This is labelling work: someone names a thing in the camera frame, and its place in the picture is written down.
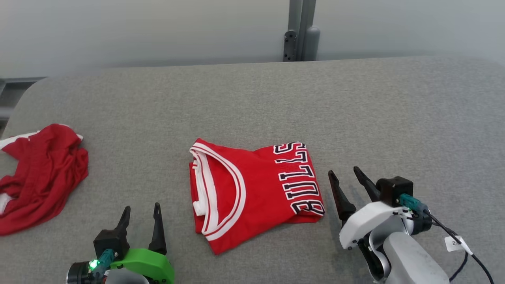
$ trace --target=green led light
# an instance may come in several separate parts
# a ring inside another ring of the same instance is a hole
[[[98,260],[93,260],[89,263],[89,268],[91,268],[91,270],[95,269],[98,265],[100,264],[100,262]]]

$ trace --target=black and white lettering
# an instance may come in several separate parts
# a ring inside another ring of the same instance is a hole
[[[302,142],[291,142],[287,144],[274,145],[274,154],[279,155],[291,152],[291,150],[293,150],[293,146],[295,146],[295,150],[307,149],[305,144]]]
[[[315,181],[300,181],[285,183],[282,185],[288,200],[305,195],[319,196],[319,190]]]
[[[314,177],[314,171],[311,169],[310,165],[300,165],[298,166],[300,170],[303,170],[301,172],[282,172],[279,174],[279,180],[287,180],[290,177],[297,177],[297,176],[308,176],[308,177]]]
[[[291,203],[291,208],[295,212],[295,214],[300,213],[301,210],[313,212],[318,215],[324,215],[324,206],[321,201],[318,200],[302,200]]]
[[[280,163],[306,163],[307,162],[307,151],[298,151],[295,153],[294,159],[288,160],[288,159],[278,159],[275,160],[276,164]]]

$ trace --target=gray metal post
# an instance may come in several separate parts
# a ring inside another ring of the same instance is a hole
[[[296,44],[296,60],[304,61],[305,33],[314,21],[316,0],[304,0],[301,7],[300,28]]]
[[[317,48],[319,46],[319,35],[321,31],[318,27],[312,26],[305,31],[305,45],[302,51],[302,61],[317,60]]]
[[[300,29],[302,0],[289,0],[289,18],[287,29],[284,34],[284,62],[296,61],[296,47],[298,42],[298,30]]]

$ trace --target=black cable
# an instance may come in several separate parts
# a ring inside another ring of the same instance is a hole
[[[454,274],[449,278],[449,282],[452,282],[454,278],[463,270],[463,267],[465,267],[465,264],[467,264],[468,261],[468,253],[465,251],[465,259],[463,260],[463,263],[460,265],[460,267],[454,272]]]
[[[440,225],[440,227],[449,234],[449,236],[451,236],[458,244],[461,245],[461,241],[460,239],[456,238],[456,234],[454,234],[454,231],[447,228],[446,226],[444,226],[442,223],[440,223],[440,221],[438,221],[437,218],[435,218],[433,215],[431,215],[430,211],[428,209],[425,209],[424,210],[424,213],[426,213],[426,215],[430,216],[431,219],[433,221],[435,221],[435,223],[437,223],[438,225]],[[486,266],[484,266],[484,264],[480,261],[480,259],[478,257],[475,256],[475,254],[472,254],[472,258],[475,259],[475,261],[477,261],[477,263],[480,265],[480,267],[482,268],[482,270],[484,270],[484,272],[486,273],[486,276],[487,278],[489,279],[489,283],[491,284],[494,284],[494,281],[493,281],[493,277],[491,277],[491,274],[489,273],[489,271],[487,270]]]
[[[440,227],[440,225],[439,225],[439,224],[437,224],[437,223],[431,222],[431,224],[432,224],[433,226]],[[458,235],[455,231],[451,230],[451,228],[449,228],[449,227],[446,227],[446,228],[447,228],[447,229],[448,229],[451,233],[453,233],[454,235]]]

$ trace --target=cable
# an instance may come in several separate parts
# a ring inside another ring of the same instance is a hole
[[[439,225],[439,224],[434,223],[434,222],[431,222],[431,225],[432,225],[432,226],[437,226],[437,227],[440,227],[440,225]],[[448,229],[451,233],[453,233],[454,235],[458,235],[455,231],[451,230],[451,228],[449,228],[449,227],[446,227],[446,228],[447,228],[447,229]]]
[[[456,276],[463,270],[463,267],[465,267],[465,264],[467,264],[468,261],[468,253],[465,252],[465,259],[463,260],[463,263],[460,265],[460,267],[454,272],[454,274],[449,278],[449,282],[452,282]]]
[[[426,213],[426,215],[430,216],[431,219],[433,221],[435,221],[435,223],[437,223],[444,231],[446,231],[449,234],[449,236],[451,236],[458,244],[460,244],[462,247],[465,248],[465,251],[467,251],[467,253],[470,254],[472,256],[472,258],[475,259],[475,261],[480,265],[482,270],[484,270],[487,278],[489,279],[489,283],[494,284],[493,277],[491,277],[491,274],[487,270],[486,266],[484,266],[484,264],[480,261],[480,259],[472,253],[472,251],[470,251],[470,249],[468,248],[468,246],[466,244],[461,243],[460,239],[456,238],[456,234],[454,234],[454,231],[447,228],[440,221],[438,221],[437,218],[435,218],[433,215],[431,215],[431,213],[428,209],[425,209],[423,212]]]

